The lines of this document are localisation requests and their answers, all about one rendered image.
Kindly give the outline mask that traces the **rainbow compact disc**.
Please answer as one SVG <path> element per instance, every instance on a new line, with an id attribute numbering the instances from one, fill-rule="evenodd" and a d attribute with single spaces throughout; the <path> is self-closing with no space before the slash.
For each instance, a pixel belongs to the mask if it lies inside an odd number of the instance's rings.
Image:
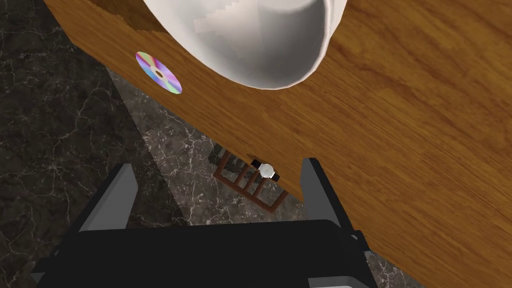
<path id="1" fill-rule="evenodd" d="M 138 51 L 135 58 L 145 73 L 159 86 L 172 94 L 181 94 L 183 88 L 176 76 L 155 57 L 148 53 Z"/>

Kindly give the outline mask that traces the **brown wooden table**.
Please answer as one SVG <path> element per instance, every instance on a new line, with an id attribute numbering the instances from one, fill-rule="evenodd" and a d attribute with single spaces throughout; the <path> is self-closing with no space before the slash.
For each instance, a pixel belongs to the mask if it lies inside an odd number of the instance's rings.
<path id="1" fill-rule="evenodd" d="M 231 82 L 143 0 L 44 0 L 70 40 L 302 197 L 317 158 L 370 247 L 427 288 L 512 288 L 512 0 L 349 0 L 316 72 Z M 159 60 L 173 94 L 136 59 Z"/>

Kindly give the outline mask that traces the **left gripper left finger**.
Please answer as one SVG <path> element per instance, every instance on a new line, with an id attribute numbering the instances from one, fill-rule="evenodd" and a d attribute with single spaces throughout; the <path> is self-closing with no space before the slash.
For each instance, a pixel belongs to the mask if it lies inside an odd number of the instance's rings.
<path id="1" fill-rule="evenodd" d="M 72 232 L 125 229 L 137 192 L 132 165 L 117 165 L 79 214 Z"/>

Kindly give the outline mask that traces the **white bowl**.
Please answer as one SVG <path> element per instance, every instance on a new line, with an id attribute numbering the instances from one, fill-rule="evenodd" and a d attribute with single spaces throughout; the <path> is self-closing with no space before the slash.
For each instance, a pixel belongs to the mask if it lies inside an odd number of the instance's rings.
<path id="1" fill-rule="evenodd" d="M 238 84 L 292 87 L 324 59 L 348 0 L 143 0 L 188 53 Z"/>

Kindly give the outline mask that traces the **brown wooden chair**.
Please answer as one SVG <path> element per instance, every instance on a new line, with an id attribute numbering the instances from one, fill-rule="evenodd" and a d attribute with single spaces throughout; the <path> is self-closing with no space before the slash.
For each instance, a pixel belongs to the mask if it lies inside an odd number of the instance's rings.
<path id="1" fill-rule="evenodd" d="M 259 183 L 256 185 L 254 191 L 251 191 L 251 188 L 256 184 L 256 179 L 258 176 L 260 176 L 260 172 L 256 169 L 255 172 L 252 174 L 252 176 L 248 179 L 247 183 L 242 187 L 240 185 L 241 181 L 244 179 L 244 176 L 246 176 L 247 172 L 249 171 L 252 166 L 250 166 L 247 163 L 243 163 L 243 167 L 241 169 L 241 172 L 237 174 L 237 177 L 235 180 L 231 181 L 230 179 L 226 178 L 222 175 L 222 170 L 226 167 L 229 158 L 232 156 L 232 153 L 229 150 L 226 150 L 223 152 L 222 157 L 220 158 L 219 164 L 213 173 L 213 177 L 218 180 L 220 183 L 226 185 L 228 188 L 232 189 L 233 191 L 237 192 L 250 202 L 256 204 L 261 209 L 269 212 L 274 213 L 276 209 L 284 202 L 284 200 L 289 195 L 289 192 L 286 190 L 283 190 L 278 197 L 275 199 L 275 201 L 272 204 L 267 204 L 263 202 L 259 198 L 259 194 L 263 190 L 264 185 L 269 182 L 268 178 L 262 177 L 262 179 L 259 181 Z"/>

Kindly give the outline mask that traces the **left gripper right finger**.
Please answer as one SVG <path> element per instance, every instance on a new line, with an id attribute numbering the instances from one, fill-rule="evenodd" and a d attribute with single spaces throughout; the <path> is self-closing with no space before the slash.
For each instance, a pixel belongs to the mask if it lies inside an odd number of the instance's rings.
<path id="1" fill-rule="evenodd" d="M 341 226 L 337 215 L 340 203 L 324 169 L 316 158 L 304 158 L 300 188 L 308 220 L 328 220 Z"/>

